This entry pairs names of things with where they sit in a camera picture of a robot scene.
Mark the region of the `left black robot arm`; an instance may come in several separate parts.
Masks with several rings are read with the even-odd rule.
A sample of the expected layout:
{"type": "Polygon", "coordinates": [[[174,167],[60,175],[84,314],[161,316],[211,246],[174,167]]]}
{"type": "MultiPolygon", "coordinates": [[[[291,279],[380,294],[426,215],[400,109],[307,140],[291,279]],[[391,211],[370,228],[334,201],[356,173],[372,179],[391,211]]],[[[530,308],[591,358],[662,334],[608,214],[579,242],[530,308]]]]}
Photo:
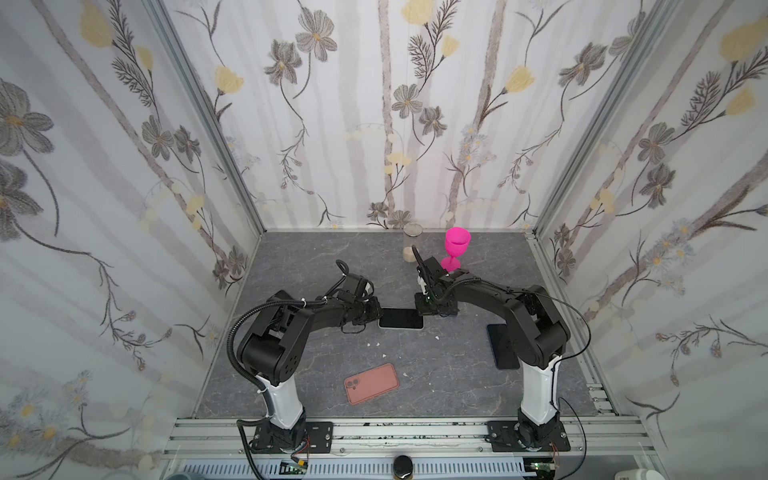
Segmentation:
{"type": "Polygon", "coordinates": [[[280,290],[234,321],[226,339],[227,358],[264,398],[270,446],[296,451],[305,442],[306,409],[294,374],[310,334],[348,325],[364,327],[382,313],[373,283],[345,274],[312,301],[280,290]]]}

